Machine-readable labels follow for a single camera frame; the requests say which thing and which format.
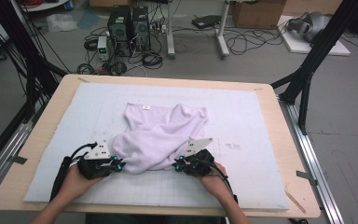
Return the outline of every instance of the human arm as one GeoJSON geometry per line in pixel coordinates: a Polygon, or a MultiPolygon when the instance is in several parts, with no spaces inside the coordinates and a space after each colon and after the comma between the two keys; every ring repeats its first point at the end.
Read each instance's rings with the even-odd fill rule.
{"type": "MultiPolygon", "coordinates": [[[[226,169],[220,163],[215,162],[217,168],[224,174],[226,169]]],[[[225,210],[230,224],[250,224],[250,220],[235,202],[225,182],[215,172],[211,171],[206,176],[198,177],[201,184],[220,202],[225,210]]]]}
{"type": "Polygon", "coordinates": [[[57,196],[39,213],[31,224],[51,224],[62,210],[74,199],[80,197],[102,178],[86,179],[79,173],[77,164],[71,166],[57,196]]]}

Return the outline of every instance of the computer tower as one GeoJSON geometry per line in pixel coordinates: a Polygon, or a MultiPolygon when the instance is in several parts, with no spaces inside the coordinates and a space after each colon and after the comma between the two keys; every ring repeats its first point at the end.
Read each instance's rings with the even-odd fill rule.
{"type": "Polygon", "coordinates": [[[130,6],[113,6],[107,28],[112,38],[112,43],[128,42],[133,39],[133,26],[130,6]]]}
{"type": "Polygon", "coordinates": [[[130,57],[132,56],[132,50],[135,48],[134,45],[127,42],[117,42],[116,43],[116,52],[115,54],[120,57],[130,57]]]}
{"type": "Polygon", "coordinates": [[[135,7],[132,12],[134,35],[136,37],[137,50],[150,50],[150,30],[147,7],[135,7]]]}

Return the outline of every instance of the wooden table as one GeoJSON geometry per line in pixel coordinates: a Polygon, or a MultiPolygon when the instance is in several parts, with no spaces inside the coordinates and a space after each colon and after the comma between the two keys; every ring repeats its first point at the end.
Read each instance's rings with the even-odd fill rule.
{"type": "MultiPolygon", "coordinates": [[[[188,87],[216,90],[254,91],[257,95],[269,139],[281,173],[284,189],[290,203],[286,211],[245,210],[251,217],[318,217],[321,212],[308,179],[296,176],[296,171],[304,172],[296,146],[282,114],[273,89],[268,84],[163,79],[145,77],[97,77],[84,75],[66,76],[48,103],[44,113],[34,126],[19,156],[28,159],[24,164],[13,163],[0,185],[0,210],[37,211],[45,203],[26,203],[23,201],[40,158],[66,108],[71,103],[77,87],[83,82],[115,83],[144,86],[188,87]]],[[[129,206],[101,204],[71,204],[65,211],[98,213],[132,213],[161,215],[221,216],[222,209],[185,208],[162,206],[129,206]]]]}

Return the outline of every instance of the white foam board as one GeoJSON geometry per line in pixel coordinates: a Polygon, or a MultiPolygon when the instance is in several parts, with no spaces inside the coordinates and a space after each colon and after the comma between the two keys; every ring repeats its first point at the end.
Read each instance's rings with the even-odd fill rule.
{"type": "MultiPolygon", "coordinates": [[[[293,17],[291,16],[281,16],[278,21],[278,25],[285,23],[286,21],[291,20],[293,17]]],[[[286,47],[289,49],[291,53],[309,53],[311,50],[310,43],[307,42],[303,36],[298,35],[296,31],[286,31],[285,28],[278,27],[277,28],[282,31],[283,41],[286,47]]],[[[351,53],[345,48],[344,45],[338,40],[335,46],[330,50],[328,55],[337,55],[337,56],[349,56],[351,53]]]]}
{"type": "MultiPolygon", "coordinates": [[[[207,147],[227,169],[241,208],[289,208],[257,96],[252,91],[83,83],[46,148],[26,202],[47,202],[64,156],[87,143],[109,140],[127,129],[127,103],[206,107],[207,147]]],[[[111,174],[78,203],[220,207],[192,176],[170,171],[111,174]]]]}

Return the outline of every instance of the concrete floor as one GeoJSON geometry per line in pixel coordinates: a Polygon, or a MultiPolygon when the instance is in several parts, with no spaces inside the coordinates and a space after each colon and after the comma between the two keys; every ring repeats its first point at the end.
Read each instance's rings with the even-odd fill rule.
{"type": "MultiPolygon", "coordinates": [[[[177,15],[183,15],[183,11],[178,10],[177,15]]],[[[56,8],[34,14],[34,17],[36,21],[42,21],[54,13],[68,13],[74,16],[75,21],[79,21],[84,10],[66,12],[56,8]]],[[[188,16],[174,18],[176,24],[186,27],[191,27],[190,20],[188,16]]],[[[106,20],[99,19],[89,30],[45,34],[45,37],[67,67],[75,71],[84,62],[84,37],[105,25],[106,20]]],[[[212,32],[186,31],[175,33],[174,38],[175,60],[168,59],[164,48],[161,53],[164,57],[163,66],[158,70],[146,70],[148,77],[272,83],[296,71],[307,56],[289,53],[286,46],[281,44],[265,45],[241,56],[231,54],[221,60],[220,49],[212,32]]],[[[358,45],[358,39],[351,41],[358,45]]],[[[351,56],[328,56],[317,70],[310,90],[307,130],[344,222],[358,224],[358,47],[344,39],[341,42],[351,52],[351,56]]],[[[52,51],[47,47],[45,50],[49,60],[61,66],[52,51]]],[[[25,101],[13,69],[10,60],[0,61],[0,133],[25,101]]],[[[145,77],[146,73],[141,69],[133,69],[126,75],[145,77]]],[[[277,93],[282,91],[284,88],[276,90],[277,93]]],[[[34,212],[0,211],[0,223],[24,223],[34,215],[34,212]]],[[[56,223],[83,223],[83,218],[82,214],[62,214],[56,223]]],[[[252,217],[252,221],[290,223],[285,218],[252,217]]],[[[321,215],[309,219],[309,223],[324,224],[328,221],[321,215]]]]}

